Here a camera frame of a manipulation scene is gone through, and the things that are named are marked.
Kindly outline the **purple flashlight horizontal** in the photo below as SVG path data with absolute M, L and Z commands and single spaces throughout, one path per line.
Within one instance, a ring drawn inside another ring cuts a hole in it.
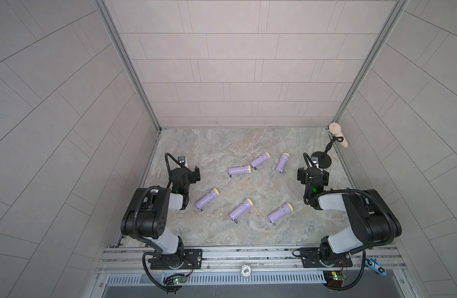
M 251 165 L 237 166 L 237 167 L 228 169 L 228 174 L 230 177 L 232 177 L 233 175 L 250 174 L 251 172 L 252 172 Z

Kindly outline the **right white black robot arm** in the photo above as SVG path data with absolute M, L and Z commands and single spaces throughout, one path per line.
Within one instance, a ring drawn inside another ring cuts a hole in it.
M 305 268 L 350 264 L 350 255 L 392 243 L 402 227 L 380 194 L 374 189 L 330 189 L 329 172 L 320 169 L 303 154 L 306 169 L 299 168 L 297 180 L 305 186 L 304 204 L 318 211 L 341 211 L 348 216 L 349 227 L 325 236 L 319 248 L 299 248 L 293 253 Z

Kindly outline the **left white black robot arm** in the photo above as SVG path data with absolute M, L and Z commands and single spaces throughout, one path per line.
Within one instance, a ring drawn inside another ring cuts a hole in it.
M 121 221 L 121 234 L 154 249 L 149 255 L 152 269 L 178 269 L 185 263 L 181 237 L 166 224 L 170 210 L 185 210 L 190 201 L 190 185 L 201 180 L 200 170 L 187 167 L 186 157 L 165 154 L 168 170 L 166 187 L 137 188 Z

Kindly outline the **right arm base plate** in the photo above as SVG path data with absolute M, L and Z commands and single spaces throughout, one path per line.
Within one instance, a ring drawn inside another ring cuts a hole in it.
M 350 268 L 353 266 L 349 253 L 336 254 L 329 249 L 298 248 L 292 252 L 292 255 L 301 259 L 304 268 Z

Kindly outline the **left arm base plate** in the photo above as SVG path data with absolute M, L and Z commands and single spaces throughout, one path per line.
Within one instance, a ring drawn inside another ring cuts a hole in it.
M 202 262 L 202 249 L 184 249 L 172 255 L 154 256 L 147 260 L 152 270 L 189 270 L 200 269 Z

